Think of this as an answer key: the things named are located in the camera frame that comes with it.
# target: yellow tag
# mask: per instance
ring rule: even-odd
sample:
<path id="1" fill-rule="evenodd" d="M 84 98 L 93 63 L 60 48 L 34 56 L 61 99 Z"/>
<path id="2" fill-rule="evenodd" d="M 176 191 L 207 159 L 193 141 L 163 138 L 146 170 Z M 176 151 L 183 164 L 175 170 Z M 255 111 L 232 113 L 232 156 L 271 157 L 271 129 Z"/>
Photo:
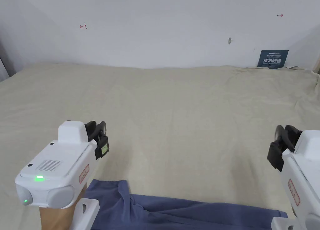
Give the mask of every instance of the yellow tag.
<path id="1" fill-rule="evenodd" d="M 106 144 L 102 149 L 102 154 L 104 154 L 108 150 L 108 144 Z"/>

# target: red arrow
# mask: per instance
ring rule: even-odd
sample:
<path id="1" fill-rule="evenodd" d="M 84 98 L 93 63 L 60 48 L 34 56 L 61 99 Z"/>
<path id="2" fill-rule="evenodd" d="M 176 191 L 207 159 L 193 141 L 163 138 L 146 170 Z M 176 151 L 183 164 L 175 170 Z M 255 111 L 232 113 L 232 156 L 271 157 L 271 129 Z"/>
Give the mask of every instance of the red arrow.
<path id="1" fill-rule="evenodd" d="M 87 29 L 87 26 L 85 25 L 85 23 L 84 23 L 84 26 L 81 26 L 81 25 L 80 25 L 80 28 L 81 28 L 81 29 L 82 29 L 82 27 L 85 27 L 85 28 Z"/>

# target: wrinkled fabric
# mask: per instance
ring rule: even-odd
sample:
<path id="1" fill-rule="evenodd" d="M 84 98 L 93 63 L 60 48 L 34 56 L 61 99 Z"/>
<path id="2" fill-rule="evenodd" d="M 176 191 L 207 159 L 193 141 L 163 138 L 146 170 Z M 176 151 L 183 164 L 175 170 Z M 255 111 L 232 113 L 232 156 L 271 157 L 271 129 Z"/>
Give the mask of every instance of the wrinkled fabric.
<path id="1" fill-rule="evenodd" d="M 40 229 L 14 179 L 66 120 L 107 124 L 110 152 L 91 179 L 294 217 L 267 153 L 277 125 L 320 130 L 319 88 L 319 75 L 305 70 L 30 66 L 0 82 L 1 227 Z"/>
<path id="2" fill-rule="evenodd" d="M 266 230 L 271 229 L 273 217 L 287 217 L 259 207 L 130 194 L 126 180 L 94 179 L 84 197 L 99 200 L 95 230 Z"/>

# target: dark blue sign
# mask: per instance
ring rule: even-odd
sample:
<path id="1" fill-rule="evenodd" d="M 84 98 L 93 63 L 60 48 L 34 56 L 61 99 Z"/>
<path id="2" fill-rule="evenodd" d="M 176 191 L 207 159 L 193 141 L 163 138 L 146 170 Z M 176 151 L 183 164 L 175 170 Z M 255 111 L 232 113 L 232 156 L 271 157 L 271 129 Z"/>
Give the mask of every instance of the dark blue sign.
<path id="1" fill-rule="evenodd" d="M 270 69 L 278 69 L 284 67 L 288 52 L 289 51 L 287 50 L 261 51 L 258 67 L 268 67 Z"/>

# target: beige bed sheet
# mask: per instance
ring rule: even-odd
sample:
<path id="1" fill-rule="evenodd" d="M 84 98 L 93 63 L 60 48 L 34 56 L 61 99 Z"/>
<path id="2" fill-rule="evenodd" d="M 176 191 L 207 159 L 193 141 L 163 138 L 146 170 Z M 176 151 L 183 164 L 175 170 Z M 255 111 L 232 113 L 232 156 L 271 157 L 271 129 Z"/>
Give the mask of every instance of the beige bed sheet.
<path id="1" fill-rule="evenodd" d="M 291 214 L 267 161 L 276 125 L 320 130 L 319 75 L 230 66 L 130 69 L 39 64 L 0 83 L 1 229 L 40 229 L 14 178 L 65 120 L 105 121 L 95 178 L 132 193 L 229 202 Z"/>

